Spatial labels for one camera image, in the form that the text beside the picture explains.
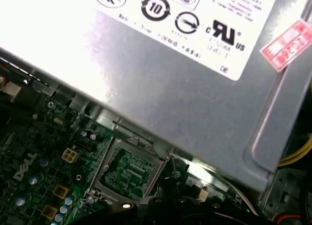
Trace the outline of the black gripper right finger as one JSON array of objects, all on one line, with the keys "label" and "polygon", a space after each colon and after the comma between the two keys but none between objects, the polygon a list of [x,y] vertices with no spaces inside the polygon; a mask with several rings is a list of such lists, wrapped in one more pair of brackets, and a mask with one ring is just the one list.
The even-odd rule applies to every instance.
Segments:
[{"label": "black gripper right finger", "polygon": [[171,225],[269,225],[266,218],[250,209],[238,208],[229,202],[207,199],[204,202],[182,196],[177,179],[170,178]]}]

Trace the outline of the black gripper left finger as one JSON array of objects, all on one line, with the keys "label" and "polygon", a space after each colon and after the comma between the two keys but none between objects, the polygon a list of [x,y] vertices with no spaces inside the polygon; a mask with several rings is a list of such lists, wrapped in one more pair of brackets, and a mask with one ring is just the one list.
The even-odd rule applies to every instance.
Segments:
[{"label": "black gripper left finger", "polygon": [[171,178],[160,179],[157,193],[139,204],[115,202],[82,216],[73,225],[168,225],[171,216]]}]

